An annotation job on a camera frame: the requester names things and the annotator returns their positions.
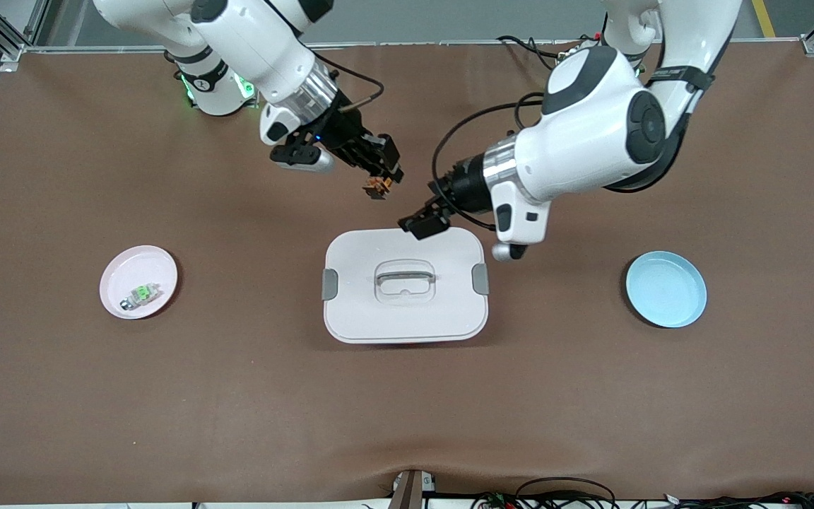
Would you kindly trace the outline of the white lidded box grey clasps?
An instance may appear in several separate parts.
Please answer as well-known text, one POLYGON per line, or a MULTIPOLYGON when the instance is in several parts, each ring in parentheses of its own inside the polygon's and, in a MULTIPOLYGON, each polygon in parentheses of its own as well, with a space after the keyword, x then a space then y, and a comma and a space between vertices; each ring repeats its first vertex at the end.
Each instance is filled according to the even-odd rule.
POLYGON ((353 230, 326 251, 327 331, 344 344, 462 341, 487 324, 483 245, 463 228, 417 240, 399 229, 353 230))

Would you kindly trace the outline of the brown table mat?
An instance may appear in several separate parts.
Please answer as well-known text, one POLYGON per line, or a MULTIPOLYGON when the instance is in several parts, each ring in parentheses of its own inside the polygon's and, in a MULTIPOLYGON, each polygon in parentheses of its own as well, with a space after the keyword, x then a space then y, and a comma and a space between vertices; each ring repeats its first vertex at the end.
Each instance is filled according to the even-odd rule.
POLYGON ((0 505, 381 496, 574 476, 621 498, 814 491, 814 58, 733 43, 668 177, 558 199, 546 241, 490 263, 477 336, 394 348, 327 333, 327 245, 427 199, 444 132, 542 83, 506 47, 352 47, 405 177, 277 168, 253 110, 184 104, 159 54, 29 54, 0 75, 0 505), (110 315, 102 273, 152 245, 168 309, 110 315), (633 310, 630 263, 674 252, 698 321, 633 310))

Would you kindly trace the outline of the light blue round plate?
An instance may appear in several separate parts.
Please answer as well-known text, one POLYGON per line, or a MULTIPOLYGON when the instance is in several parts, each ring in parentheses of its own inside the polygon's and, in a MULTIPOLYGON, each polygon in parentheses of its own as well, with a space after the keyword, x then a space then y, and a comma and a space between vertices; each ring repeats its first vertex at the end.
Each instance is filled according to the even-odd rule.
POLYGON ((625 293, 633 310, 656 327, 692 325, 707 306, 707 285, 688 259, 667 251, 645 252, 625 275, 625 293))

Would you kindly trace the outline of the pink round plate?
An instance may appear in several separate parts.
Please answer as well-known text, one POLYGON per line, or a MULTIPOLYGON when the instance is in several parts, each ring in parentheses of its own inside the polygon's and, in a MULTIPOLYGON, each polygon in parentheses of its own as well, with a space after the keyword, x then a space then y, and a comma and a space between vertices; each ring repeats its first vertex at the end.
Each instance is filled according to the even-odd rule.
POLYGON ((133 246, 120 252, 105 267, 99 283, 100 302, 110 315, 119 319, 152 318, 168 309, 177 296, 180 281, 177 261, 168 251, 152 245, 133 246), (139 309, 120 309, 119 302, 131 290, 147 283, 159 285, 160 294, 155 300, 139 309))

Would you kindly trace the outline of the green and clear switch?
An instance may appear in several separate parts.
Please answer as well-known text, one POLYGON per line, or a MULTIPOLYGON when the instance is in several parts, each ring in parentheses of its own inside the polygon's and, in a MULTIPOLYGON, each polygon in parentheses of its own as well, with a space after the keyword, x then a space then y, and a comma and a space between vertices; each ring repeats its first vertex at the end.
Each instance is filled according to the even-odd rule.
POLYGON ((144 286, 135 287, 131 290, 129 296, 125 297, 119 302, 120 309, 122 310, 135 310, 142 306, 148 305, 155 300, 160 294, 160 288, 157 283, 147 283, 144 286))

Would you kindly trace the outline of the metal table edge bracket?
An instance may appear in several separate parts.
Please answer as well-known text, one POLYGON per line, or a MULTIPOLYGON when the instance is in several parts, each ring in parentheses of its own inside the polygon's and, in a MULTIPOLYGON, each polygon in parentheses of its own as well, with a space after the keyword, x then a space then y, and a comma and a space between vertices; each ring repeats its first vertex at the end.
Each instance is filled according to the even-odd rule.
POLYGON ((434 474, 414 469, 397 474, 393 487, 387 509, 430 509, 429 495, 436 493, 434 474))

